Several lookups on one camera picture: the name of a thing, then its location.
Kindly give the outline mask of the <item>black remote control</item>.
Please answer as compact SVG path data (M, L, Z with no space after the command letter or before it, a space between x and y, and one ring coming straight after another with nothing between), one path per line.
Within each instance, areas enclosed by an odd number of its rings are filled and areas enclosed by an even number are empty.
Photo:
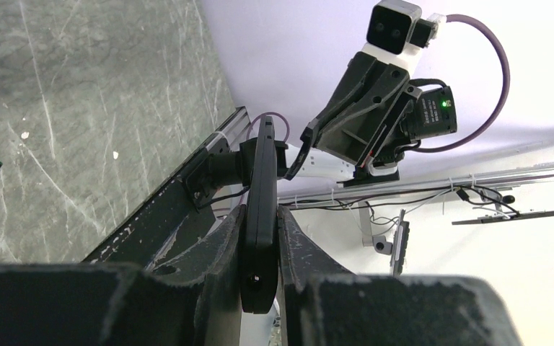
M241 302L246 313L268 313L276 294L276 183L277 156L273 118L264 115L260 119L239 257Z

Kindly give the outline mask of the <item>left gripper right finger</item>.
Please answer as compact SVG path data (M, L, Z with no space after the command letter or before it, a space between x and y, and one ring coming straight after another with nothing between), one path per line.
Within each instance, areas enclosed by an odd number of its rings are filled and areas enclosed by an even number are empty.
M359 275L277 211L284 345L519 345L484 280L449 275Z

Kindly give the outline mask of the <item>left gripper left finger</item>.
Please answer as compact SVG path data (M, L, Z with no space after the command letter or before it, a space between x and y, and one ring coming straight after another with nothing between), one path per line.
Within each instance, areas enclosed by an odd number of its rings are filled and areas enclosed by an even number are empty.
M161 267L0 265L0 345L237 345L235 208Z

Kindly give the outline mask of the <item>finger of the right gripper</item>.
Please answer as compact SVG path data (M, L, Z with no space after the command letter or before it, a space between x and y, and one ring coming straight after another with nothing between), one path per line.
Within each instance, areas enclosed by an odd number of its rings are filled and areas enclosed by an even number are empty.
M294 162L283 176L284 179L291 181L302 169L302 166L309 155L311 148L315 147L318 133L320 132L319 120L314 119L308 123L301 135L302 147L294 158Z

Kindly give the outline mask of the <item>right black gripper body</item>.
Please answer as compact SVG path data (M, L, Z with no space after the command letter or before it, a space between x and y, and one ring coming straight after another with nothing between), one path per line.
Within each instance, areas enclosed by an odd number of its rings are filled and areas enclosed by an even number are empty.
M390 142L421 94L407 70L358 52L314 119L312 147L364 167Z

